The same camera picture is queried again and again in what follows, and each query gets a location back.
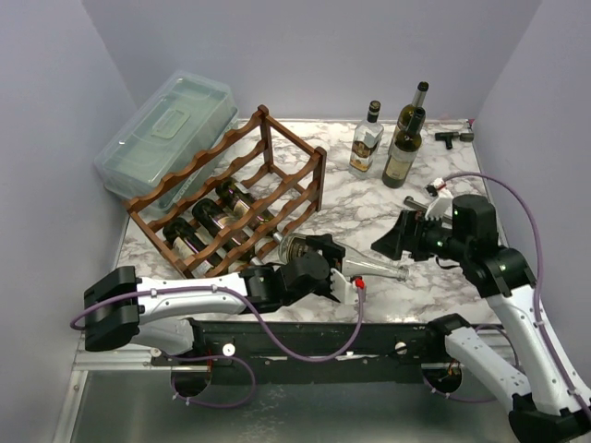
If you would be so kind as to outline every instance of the t-shaped connector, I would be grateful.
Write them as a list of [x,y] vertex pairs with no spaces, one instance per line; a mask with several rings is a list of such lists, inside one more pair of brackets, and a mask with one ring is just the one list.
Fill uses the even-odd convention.
[[474,140],[474,133],[473,132],[464,132],[460,134],[457,131],[454,132],[438,132],[435,134],[435,141],[444,141],[445,148],[450,150],[453,148],[452,140],[455,138],[459,138],[460,141],[472,141]]

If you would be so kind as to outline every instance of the bottle in rack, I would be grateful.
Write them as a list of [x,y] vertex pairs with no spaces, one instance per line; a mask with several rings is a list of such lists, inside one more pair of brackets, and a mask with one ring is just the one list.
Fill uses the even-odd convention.
[[[242,218],[257,201],[247,189],[233,177],[228,177],[217,185],[215,193],[222,199],[223,203],[236,214],[238,219]],[[264,210],[248,224],[248,227],[253,231],[256,231],[259,226],[265,222],[270,222],[272,219],[273,214],[269,210]],[[281,243],[283,240],[283,236],[277,232],[277,228],[271,230],[267,235],[272,237],[277,243]]]
[[380,102],[369,104],[368,118],[360,122],[353,135],[353,147],[349,160],[349,172],[358,178],[366,178],[381,142],[384,126],[378,123]]
[[392,136],[392,141],[390,142],[390,151],[392,151],[392,147],[394,146],[394,139],[398,135],[400,131],[404,131],[408,124],[410,123],[410,118],[413,116],[415,108],[422,108],[423,102],[425,101],[425,95],[428,91],[428,83],[426,81],[421,81],[418,86],[416,87],[415,97],[413,100],[408,103],[398,115],[398,121],[396,122],[396,127],[394,128],[394,135]]
[[[163,235],[181,258],[191,257],[207,247],[197,237],[197,230],[188,221],[180,217],[164,226]],[[214,252],[197,266],[193,272],[198,276],[202,276],[220,263],[222,263],[222,258],[217,252]]]
[[[201,226],[207,229],[208,233],[214,238],[223,228],[236,222],[236,218],[226,214],[222,208],[216,205],[215,201],[210,198],[202,198],[195,203],[191,213],[193,214],[193,217],[201,223]],[[243,231],[238,231],[230,237],[230,240],[223,245],[223,248],[229,252],[233,248],[239,247],[247,241],[248,235]],[[254,246],[247,250],[247,252],[245,252],[239,259],[249,261],[252,265],[260,266],[263,264],[263,262],[255,256]]]
[[[345,254],[341,268],[338,269],[345,277],[354,277],[356,275],[376,275],[388,279],[405,281],[408,278],[408,268],[395,267],[379,260],[366,257],[355,248],[334,242],[344,247]],[[306,245],[306,236],[301,233],[290,233],[283,238],[279,244],[279,259],[283,263],[302,257],[308,250],[313,250]]]
[[396,135],[381,175],[381,181],[387,187],[397,188],[404,184],[423,141],[420,135],[423,122],[425,110],[421,107],[415,108],[408,127]]

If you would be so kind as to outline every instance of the wooden wine rack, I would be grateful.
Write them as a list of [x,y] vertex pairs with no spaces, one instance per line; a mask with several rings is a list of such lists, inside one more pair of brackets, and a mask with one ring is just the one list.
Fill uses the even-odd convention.
[[[257,127],[260,128],[260,141],[255,145],[254,149],[248,154],[234,159],[228,168],[221,174],[208,178],[201,189],[195,194],[181,198],[172,208],[172,210],[164,217],[156,221],[145,222],[139,213],[147,208],[152,202],[170,191],[173,187],[183,182],[199,168],[206,163],[211,162],[215,157],[222,154],[238,140],[246,136]],[[308,162],[295,174],[287,174],[273,162],[273,147],[271,143],[271,129],[274,129],[279,134],[287,138],[298,148],[309,155]],[[252,208],[240,220],[222,229],[213,239],[213,242],[207,246],[203,251],[191,257],[182,259],[176,254],[172,246],[162,240],[157,233],[171,220],[184,213],[191,206],[193,206],[200,198],[203,198],[210,193],[218,184],[220,184],[227,177],[240,171],[245,165],[252,162],[258,155],[263,155],[264,163],[259,170],[247,180],[241,183],[246,188],[255,185],[266,174],[276,174],[281,178],[281,183],[277,188],[266,198],[258,199]],[[182,171],[177,173],[169,173],[163,177],[156,188],[148,195],[143,197],[136,197],[124,202],[124,206],[129,213],[129,216],[139,228],[146,234],[152,244],[160,251],[161,255],[168,260],[171,265],[175,267],[182,275],[188,278],[193,278],[192,270],[194,270],[205,259],[211,256],[215,251],[221,249],[222,246],[230,239],[233,233],[241,231],[248,225],[257,215],[261,214],[267,209],[275,200],[280,198],[285,192],[290,189],[295,189],[299,196],[285,203],[277,215],[269,222],[263,223],[247,242],[239,247],[233,248],[228,252],[222,262],[205,275],[206,277],[215,277],[224,274],[230,265],[238,260],[248,249],[250,249],[259,240],[264,238],[267,233],[274,229],[287,216],[289,216],[296,208],[308,203],[304,212],[295,220],[290,221],[282,229],[282,234],[288,234],[305,222],[312,212],[320,210],[322,203],[322,189],[324,186],[324,173],[326,169],[326,151],[323,148],[312,148],[304,140],[296,136],[292,131],[287,129],[277,120],[269,115],[269,110],[266,106],[259,106],[258,110],[252,114],[250,120],[237,130],[228,131],[222,141],[210,150],[199,152],[193,157],[191,163]],[[312,180],[309,185],[304,188],[299,182],[312,173]],[[218,205],[222,207],[221,200],[217,201]],[[199,224],[195,219],[190,223],[198,227]],[[269,238],[269,243],[260,249],[257,257],[263,259],[276,246],[277,243]]]

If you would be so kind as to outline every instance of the marble countertop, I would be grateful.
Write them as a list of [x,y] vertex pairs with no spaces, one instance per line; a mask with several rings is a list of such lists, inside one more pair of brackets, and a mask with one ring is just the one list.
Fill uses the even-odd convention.
[[[390,189],[380,180],[386,162],[388,145],[392,138],[393,123],[385,123],[384,136],[368,179],[359,180],[348,173],[351,141],[356,124],[350,122],[282,121],[289,129],[311,146],[327,150],[328,160],[324,182],[322,210],[314,213],[299,229],[300,233],[332,233],[335,240],[357,248],[370,257],[389,261],[369,249],[371,243],[390,230],[401,209],[403,200],[412,196],[426,202],[424,186],[434,178],[458,171],[479,171],[476,155],[471,143],[455,140],[453,150],[446,150],[442,142],[434,140],[436,132],[462,131],[467,122],[426,123],[423,128],[423,146],[418,153],[409,177],[400,189]],[[228,150],[218,166],[224,169],[236,155],[244,155],[259,140],[258,131],[253,131]],[[273,133],[274,159],[289,174],[296,172],[306,162],[306,155],[282,136]],[[262,158],[255,159],[243,168],[236,178],[252,176],[261,165]],[[306,187],[310,177],[302,186]],[[279,179],[267,176],[250,189],[255,198],[268,196]],[[450,183],[455,195],[464,193],[485,194],[480,179],[456,179]],[[271,206],[279,210],[295,196],[286,194]],[[301,213],[295,211],[287,222]],[[271,253],[269,261],[276,259]],[[457,312],[473,323],[497,322],[494,313],[478,296],[476,288],[470,285],[458,269],[443,270],[430,260],[414,263],[408,257],[398,263],[410,269],[405,282],[366,277],[368,284],[365,303],[366,322],[427,322],[433,318]],[[138,226],[130,221],[120,252],[117,266],[134,265],[138,276],[156,279],[182,278],[160,255],[144,236]],[[269,321],[356,321],[356,309],[350,305],[339,305],[324,297],[311,294],[291,306],[264,316]],[[227,316],[207,314],[196,316],[200,319],[246,320],[251,315]]]

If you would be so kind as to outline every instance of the clear plastic box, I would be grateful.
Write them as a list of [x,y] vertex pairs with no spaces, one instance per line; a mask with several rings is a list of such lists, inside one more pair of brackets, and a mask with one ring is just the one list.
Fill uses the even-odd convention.
[[[177,71],[134,114],[94,161],[104,186],[123,199],[144,196],[196,153],[215,146],[234,125],[238,110],[230,88]],[[222,154],[157,201],[168,212],[185,194],[199,190]]]

